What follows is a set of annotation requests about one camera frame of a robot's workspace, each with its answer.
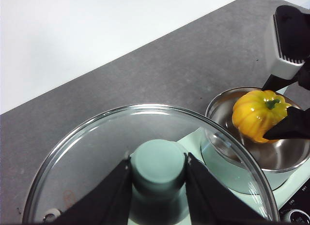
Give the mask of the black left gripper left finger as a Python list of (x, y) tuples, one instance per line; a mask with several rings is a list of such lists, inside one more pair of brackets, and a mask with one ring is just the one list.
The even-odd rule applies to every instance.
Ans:
[(121, 162), (53, 225), (126, 225), (132, 199), (130, 158)]

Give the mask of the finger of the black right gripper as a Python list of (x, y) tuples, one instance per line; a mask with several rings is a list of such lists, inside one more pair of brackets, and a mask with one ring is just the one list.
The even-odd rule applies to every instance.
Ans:
[(262, 87), (262, 90), (271, 90), (278, 91), (281, 90), (297, 81), (297, 77), (293, 77), (292, 79), (283, 79), (275, 75), (270, 75), (265, 84)]
[(309, 139), (310, 109), (302, 110), (296, 107), (287, 108), (287, 116), (269, 129), (263, 138), (276, 139)]

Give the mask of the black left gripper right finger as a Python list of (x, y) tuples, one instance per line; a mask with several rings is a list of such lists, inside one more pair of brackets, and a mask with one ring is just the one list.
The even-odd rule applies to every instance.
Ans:
[(268, 223), (223, 186), (192, 153), (185, 155), (185, 184), (193, 225), (263, 225)]

